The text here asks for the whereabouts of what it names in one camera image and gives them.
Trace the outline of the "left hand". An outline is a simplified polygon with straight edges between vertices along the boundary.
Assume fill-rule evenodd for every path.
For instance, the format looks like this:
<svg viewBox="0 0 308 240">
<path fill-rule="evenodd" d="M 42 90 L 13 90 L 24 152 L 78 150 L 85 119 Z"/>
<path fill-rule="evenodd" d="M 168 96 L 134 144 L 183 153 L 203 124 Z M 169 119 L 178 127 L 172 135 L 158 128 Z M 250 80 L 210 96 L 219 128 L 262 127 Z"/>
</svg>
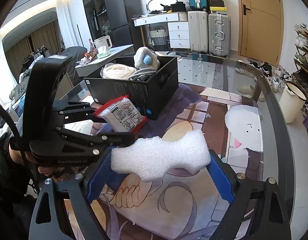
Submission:
<svg viewBox="0 0 308 240">
<path fill-rule="evenodd" d="M 17 163 L 17 164 L 21 164 L 23 165 L 24 162 L 23 162 L 23 159 L 22 159 L 22 156 L 21 156 L 21 152 L 20 151 L 16 151 L 16 150 L 12 150 L 11 146 L 9 145 L 9 155 L 11 157 L 11 159 Z M 26 156 L 26 159 L 32 163 L 37 163 L 34 159 L 34 156 L 31 152 L 25 152 L 25 156 Z M 55 174 L 55 172 L 58 172 L 60 170 L 59 167 L 43 167 L 43 166 L 39 166 L 38 167 L 38 172 L 40 174 L 44 174 L 46 177 L 47 176 L 50 176 L 52 174 Z"/>
</svg>

